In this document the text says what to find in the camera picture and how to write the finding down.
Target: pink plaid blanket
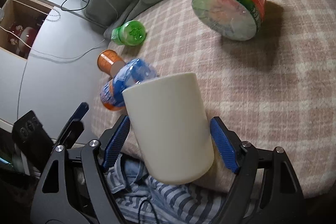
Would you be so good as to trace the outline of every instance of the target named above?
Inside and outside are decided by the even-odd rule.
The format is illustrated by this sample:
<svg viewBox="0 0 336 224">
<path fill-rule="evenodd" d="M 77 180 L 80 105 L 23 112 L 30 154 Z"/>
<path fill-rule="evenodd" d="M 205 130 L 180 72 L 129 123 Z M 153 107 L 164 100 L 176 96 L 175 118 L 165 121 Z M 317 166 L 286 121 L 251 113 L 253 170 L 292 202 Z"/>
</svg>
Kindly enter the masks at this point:
<svg viewBox="0 0 336 224">
<path fill-rule="evenodd" d="M 109 48 L 127 61 L 143 58 L 160 75 L 195 72 L 209 119 L 220 116 L 258 148 L 282 146 L 306 197 L 329 190 L 336 178 L 336 0 L 268 0 L 261 30 L 247 42 L 201 23 L 190 0 L 163 0 L 136 19 L 148 31 L 143 46 Z M 108 79 L 102 73 L 93 106 L 98 136 L 120 115 L 100 102 Z M 132 130 L 123 152 L 141 158 Z M 215 149 L 213 166 L 195 183 L 226 192 L 232 179 Z"/>
</svg>

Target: white mug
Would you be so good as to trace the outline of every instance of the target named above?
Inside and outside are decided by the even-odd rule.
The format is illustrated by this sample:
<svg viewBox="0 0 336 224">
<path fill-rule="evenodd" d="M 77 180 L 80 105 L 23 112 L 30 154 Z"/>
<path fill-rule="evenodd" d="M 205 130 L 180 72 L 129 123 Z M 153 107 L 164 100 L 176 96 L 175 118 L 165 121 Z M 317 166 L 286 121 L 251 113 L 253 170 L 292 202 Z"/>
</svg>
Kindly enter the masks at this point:
<svg viewBox="0 0 336 224">
<path fill-rule="evenodd" d="M 209 170 L 214 152 L 194 73 L 134 85 L 123 97 L 142 158 L 155 179 L 183 184 Z"/>
</svg>

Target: green bottle cap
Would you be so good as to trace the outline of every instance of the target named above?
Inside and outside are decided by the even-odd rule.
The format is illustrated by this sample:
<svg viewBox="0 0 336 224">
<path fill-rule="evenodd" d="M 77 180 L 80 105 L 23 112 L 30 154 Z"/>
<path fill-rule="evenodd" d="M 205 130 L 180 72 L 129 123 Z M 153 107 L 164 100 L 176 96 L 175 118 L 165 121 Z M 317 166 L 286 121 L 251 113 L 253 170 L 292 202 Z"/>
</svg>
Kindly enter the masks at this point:
<svg viewBox="0 0 336 224">
<path fill-rule="evenodd" d="M 111 40 L 117 45 L 135 46 L 141 44 L 146 38 L 146 29 L 141 22 L 131 20 L 112 31 Z"/>
</svg>

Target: blue striped fabric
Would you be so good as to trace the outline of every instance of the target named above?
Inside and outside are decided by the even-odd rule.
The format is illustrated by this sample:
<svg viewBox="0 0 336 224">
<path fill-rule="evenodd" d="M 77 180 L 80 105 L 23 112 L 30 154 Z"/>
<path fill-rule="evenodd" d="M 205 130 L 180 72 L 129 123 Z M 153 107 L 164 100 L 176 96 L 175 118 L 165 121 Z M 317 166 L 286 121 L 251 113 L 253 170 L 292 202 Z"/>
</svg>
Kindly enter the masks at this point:
<svg viewBox="0 0 336 224">
<path fill-rule="evenodd" d="M 163 184 L 148 175 L 143 162 L 120 154 L 106 174 L 110 190 L 127 220 L 138 222 L 140 203 L 150 198 L 160 223 L 209 224 L 222 206 L 225 196 L 192 183 Z M 156 224 L 152 207 L 144 203 L 142 223 Z"/>
</svg>

